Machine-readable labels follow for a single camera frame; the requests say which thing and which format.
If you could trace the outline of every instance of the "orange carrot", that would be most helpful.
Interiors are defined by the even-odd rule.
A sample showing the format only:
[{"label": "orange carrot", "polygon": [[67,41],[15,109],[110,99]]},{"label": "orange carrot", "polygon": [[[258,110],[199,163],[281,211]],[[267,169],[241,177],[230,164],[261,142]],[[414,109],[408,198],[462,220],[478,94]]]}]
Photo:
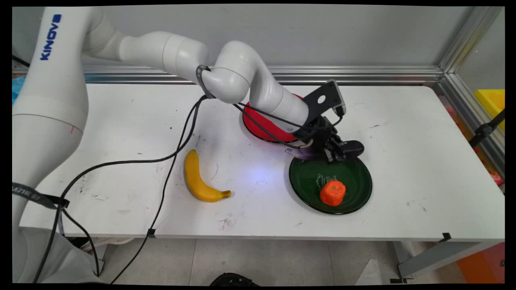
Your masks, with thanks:
[{"label": "orange carrot", "polygon": [[319,196],[323,203],[338,206],[344,199],[346,186],[338,180],[330,180],[321,190]]}]

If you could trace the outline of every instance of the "yellow banana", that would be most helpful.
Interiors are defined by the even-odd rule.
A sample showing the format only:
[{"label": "yellow banana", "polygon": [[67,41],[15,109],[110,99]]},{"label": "yellow banana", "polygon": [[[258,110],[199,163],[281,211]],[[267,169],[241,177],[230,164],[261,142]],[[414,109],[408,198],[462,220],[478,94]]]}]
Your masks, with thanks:
[{"label": "yellow banana", "polygon": [[188,184],[190,192],[200,200],[216,202],[217,200],[231,196],[231,190],[218,191],[207,186],[204,181],[202,181],[201,174],[199,173],[199,155],[195,150],[191,150],[186,154],[185,175],[186,184]]}]

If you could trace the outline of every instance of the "tile floor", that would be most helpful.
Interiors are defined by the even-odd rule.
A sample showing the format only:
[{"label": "tile floor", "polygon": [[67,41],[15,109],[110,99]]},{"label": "tile floor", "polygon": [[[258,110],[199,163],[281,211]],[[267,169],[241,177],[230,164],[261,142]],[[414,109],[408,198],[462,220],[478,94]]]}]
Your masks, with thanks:
[{"label": "tile floor", "polygon": [[[110,282],[142,239],[109,245],[101,278]],[[260,286],[354,285],[369,259],[377,259],[383,284],[398,278],[391,242],[319,240],[148,239],[117,284],[208,286],[235,272]],[[456,263],[409,281],[465,283]]]}]

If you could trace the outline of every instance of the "green plate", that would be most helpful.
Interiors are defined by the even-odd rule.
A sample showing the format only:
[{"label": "green plate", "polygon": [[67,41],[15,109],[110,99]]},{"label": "green plate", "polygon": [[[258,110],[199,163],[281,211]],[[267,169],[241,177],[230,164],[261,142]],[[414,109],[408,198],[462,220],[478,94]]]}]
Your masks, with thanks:
[{"label": "green plate", "polygon": [[[366,204],[373,191],[373,180],[364,163],[354,158],[327,164],[325,160],[294,158],[288,170],[292,188],[308,206],[327,214],[344,215],[356,212]],[[346,194],[338,206],[323,203],[319,193],[330,180],[346,186]]]}]

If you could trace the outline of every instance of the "white table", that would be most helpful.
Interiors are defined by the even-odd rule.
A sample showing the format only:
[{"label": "white table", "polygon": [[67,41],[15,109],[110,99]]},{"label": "white table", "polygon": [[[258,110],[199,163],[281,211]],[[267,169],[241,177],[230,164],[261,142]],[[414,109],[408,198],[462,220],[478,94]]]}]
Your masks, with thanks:
[{"label": "white table", "polygon": [[[90,112],[82,142],[38,186],[42,193],[60,195],[78,173],[99,163],[170,154],[202,95],[194,85],[87,88]],[[316,87],[287,89],[304,96]],[[347,113],[336,127],[338,134],[364,144],[360,159],[373,179],[373,193],[363,208],[334,216],[305,205],[290,186],[292,157],[285,147],[252,136],[233,106],[206,100],[195,136],[172,171],[156,237],[438,241],[450,233],[451,240],[439,245],[464,244],[453,255],[504,241],[505,197],[430,88],[340,89]],[[325,116],[337,120],[332,111]],[[189,193],[183,162],[191,149],[199,153],[203,179],[231,190],[230,198],[206,203]],[[68,193],[68,212],[91,236],[144,237],[171,162],[95,170]],[[29,203],[21,225],[51,228],[53,219],[53,211]],[[64,228],[68,236],[83,236],[67,219]],[[418,262],[417,257],[410,261]],[[403,276],[423,269],[409,265],[405,271],[403,264]]]}]

